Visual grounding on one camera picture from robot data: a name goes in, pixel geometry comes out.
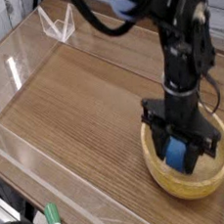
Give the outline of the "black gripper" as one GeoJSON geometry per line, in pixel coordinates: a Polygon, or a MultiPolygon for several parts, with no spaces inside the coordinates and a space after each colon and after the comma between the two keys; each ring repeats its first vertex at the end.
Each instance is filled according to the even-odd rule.
{"type": "Polygon", "coordinates": [[[186,144],[184,168],[187,174],[193,173],[203,154],[216,156],[221,132],[200,111],[196,93],[185,97],[165,94],[163,100],[146,98],[141,102],[141,119],[151,128],[156,153],[161,160],[165,159],[170,137],[186,144]]]}

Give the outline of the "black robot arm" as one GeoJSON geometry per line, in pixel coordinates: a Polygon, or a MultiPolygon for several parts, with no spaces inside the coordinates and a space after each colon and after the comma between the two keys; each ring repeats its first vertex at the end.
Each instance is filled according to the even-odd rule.
{"type": "Polygon", "coordinates": [[[151,128],[157,157],[191,174],[203,154],[216,156],[221,133],[199,107],[201,80],[210,76],[215,54],[206,0],[110,0],[128,22],[143,18],[157,25],[164,57],[161,100],[142,100],[143,121],[151,128]]]}

